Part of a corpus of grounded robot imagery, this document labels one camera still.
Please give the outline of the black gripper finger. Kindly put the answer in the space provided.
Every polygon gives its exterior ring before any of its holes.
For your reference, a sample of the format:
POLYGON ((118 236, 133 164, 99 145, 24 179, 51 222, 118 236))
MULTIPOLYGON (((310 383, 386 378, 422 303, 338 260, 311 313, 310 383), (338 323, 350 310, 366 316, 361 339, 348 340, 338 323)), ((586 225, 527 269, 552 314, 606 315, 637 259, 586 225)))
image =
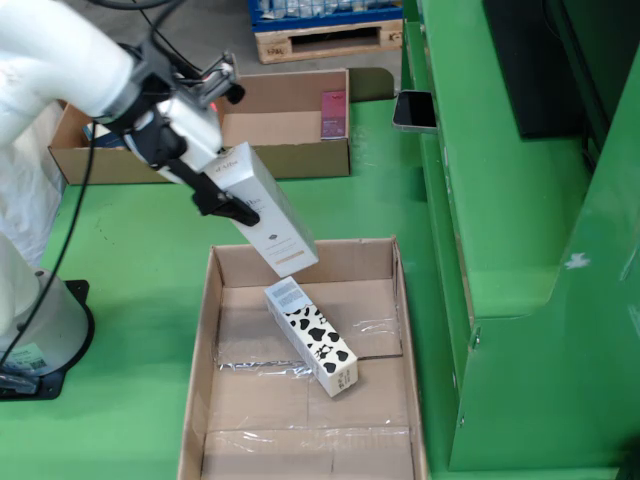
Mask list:
POLYGON ((212 215, 240 222, 258 224, 259 215, 240 199, 223 191, 201 167, 189 166, 188 153, 198 153, 188 136, 180 135, 168 119, 151 113, 141 127, 132 127, 123 135, 128 148, 157 173, 174 183, 192 189, 192 201, 203 216, 212 215))

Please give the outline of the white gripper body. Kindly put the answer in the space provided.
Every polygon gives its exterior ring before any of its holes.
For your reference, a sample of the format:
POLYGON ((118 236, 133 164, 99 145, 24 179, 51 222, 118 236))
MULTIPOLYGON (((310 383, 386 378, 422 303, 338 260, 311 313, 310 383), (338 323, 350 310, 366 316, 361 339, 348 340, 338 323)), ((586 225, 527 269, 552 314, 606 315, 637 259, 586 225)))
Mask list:
POLYGON ((158 103, 156 110, 161 121, 161 159, 178 158, 194 172, 202 173, 223 145, 217 113, 184 95, 158 103))

